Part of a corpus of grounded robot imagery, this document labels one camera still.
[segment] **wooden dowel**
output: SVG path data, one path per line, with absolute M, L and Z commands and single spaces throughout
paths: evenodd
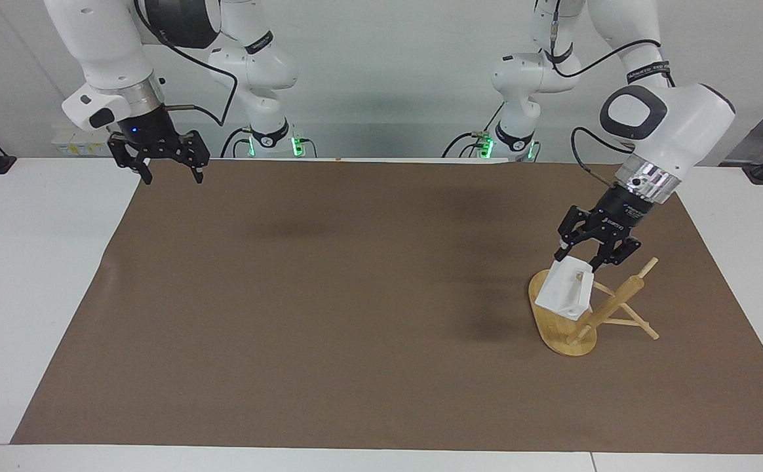
M 615 296 L 615 290 L 612 290 L 609 287 L 604 286 L 600 282 L 595 282 L 594 283 L 594 287 L 595 287 L 595 289 L 600 290 L 601 292 L 605 293 L 606 295 Z
M 654 268 L 656 264 L 658 264 L 658 258 L 657 257 L 653 257 L 651 260 L 649 260 L 648 263 L 646 263 L 644 268 L 641 269 L 640 272 L 638 272 L 638 278 L 639 279 L 645 278 L 646 274 L 649 274 L 649 271 L 651 271 L 652 268 Z
M 574 345 L 579 343 L 579 341 L 582 341 L 586 334 L 591 331 L 591 325 L 585 325 L 582 329 L 579 330 L 579 332 L 573 332 L 570 336 L 568 336 L 568 344 Z
M 637 326 L 641 326 L 644 331 L 646 331 L 646 334 L 649 334 L 649 337 L 651 337 L 653 340 L 658 340 L 661 336 L 652 328 L 650 328 L 649 323 L 647 323 L 642 317 L 638 316 L 635 310 L 633 310 L 630 305 L 622 304 L 621 308 L 633 319 L 635 320 L 635 323 Z
M 637 321 L 621 319 L 607 319 L 603 323 L 604 325 L 641 326 Z

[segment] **wooden stand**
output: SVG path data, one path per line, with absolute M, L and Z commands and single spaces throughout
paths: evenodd
M 627 302 L 637 292 L 641 292 L 641 289 L 645 286 L 644 278 L 646 274 L 657 263 L 658 259 L 653 257 L 640 273 L 629 277 L 617 290 L 612 290 L 603 284 L 595 282 L 595 289 L 606 293 L 606 295 L 609 295 L 609 298 L 596 311 L 589 308 L 575 322 L 565 319 L 565 317 L 561 317 L 552 311 L 538 307 L 534 303 L 549 271 L 541 271 L 534 275 L 534 278 L 530 281 L 528 293 L 530 295 L 530 305 L 534 309 L 536 326 L 538 327 L 541 340 L 553 351 L 561 355 L 573 357 L 587 355 L 594 349 L 597 345 L 597 328 L 600 325 L 639 326 L 649 337 L 657 340 L 659 338 L 658 333 L 650 328 L 649 323 L 638 316 L 630 305 L 627 305 Z M 618 309 L 624 310 L 630 319 L 613 319 L 612 315 Z

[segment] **brown paper mat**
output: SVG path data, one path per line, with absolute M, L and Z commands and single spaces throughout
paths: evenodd
M 151 170 L 12 443 L 763 454 L 763 347 L 677 197 L 599 274 L 661 260 L 662 338 L 567 359 L 526 288 L 603 194 L 576 167 Z

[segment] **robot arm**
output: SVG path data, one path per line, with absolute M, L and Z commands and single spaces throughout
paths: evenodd
M 244 48 L 222 48 L 210 54 L 211 66 L 231 72 L 239 79 L 235 95 L 250 120 L 253 155 L 293 156 L 302 153 L 274 90 L 291 89 L 297 83 L 294 60 L 275 42 L 268 30 L 262 0 L 223 0 L 222 33 Z M 229 89 L 231 78 L 210 72 Z
M 119 167 L 151 183 L 146 159 L 174 159 L 201 183 L 210 152 L 197 131 L 178 134 L 142 51 L 127 0 L 45 0 L 52 23 L 87 83 L 62 108 L 79 128 L 90 131 L 117 123 L 108 140 Z M 136 150 L 136 156 L 129 152 Z
M 656 12 L 654 0 L 589 0 L 595 29 L 614 50 L 642 37 L 657 39 Z M 600 124 L 633 152 L 597 205 L 589 212 L 573 206 L 558 229 L 557 261 L 585 240 L 600 243 L 589 261 L 592 271 L 619 265 L 641 246 L 631 230 L 673 194 L 735 117 L 734 106 L 708 86 L 670 87 L 669 63 L 653 45 L 625 48 L 619 56 L 630 85 L 609 96 Z
M 633 149 L 616 184 L 594 209 L 573 206 L 558 229 L 562 244 L 555 259 L 563 260 L 574 246 L 594 239 L 600 248 L 589 265 L 596 271 L 604 264 L 620 264 L 640 247 L 631 230 L 713 149 L 735 111 L 708 86 L 671 87 L 669 63 L 659 47 L 655 0 L 588 4 L 595 29 L 617 51 L 627 72 L 628 85 L 603 105 L 600 124 Z M 583 6 L 585 0 L 537 0 L 532 36 L 540 52 L 513 54 L 496 67 L 493 84 L 507 102 L 495 129 L 498 152 L 511 157 L 526 153 L 540 115 L 531 95 L 576 85 L 580 66 L 573 55 L 573 29 Z
M 145 160 L 162 158 L 187 165 L 201 183 L 210 152 L 197 131 L 175 131 L 153 66 L 143 53 L 144 43 L 204 49 L 222 32 L 243 44 L 244 50 L 214 50 L 210 65 L 238 78 L 237 96 L 243 99 L 250 117 L 256 146 L 263 151 L 291 149 L 297 153 L 294 140 L 283 140 L 292 136 L 292 129 L 273 93 L 294 86 L 297 67 L 274 44 L 265 27 L 261 2 L 44 1 L 52 23 L 87 80 L 64 102 L 64 113 L 87 131 L 117 123 L 120 132 L 114 132 L 108 142 L 114 159 L 120 167 L 141 174 L 145 183 L 151 183 Z M 235 83 L 228 75 L 216 72 L 213 78 L 227 87 Z

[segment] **white table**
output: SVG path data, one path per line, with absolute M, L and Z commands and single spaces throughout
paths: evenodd
M 7 446 L 136 185 L 109 159 L 21 159 L 0 176 L 0 470 L 763 470 L 763 456 Z M 678 194 L 763 343 L 763 186 L 699 168 Z

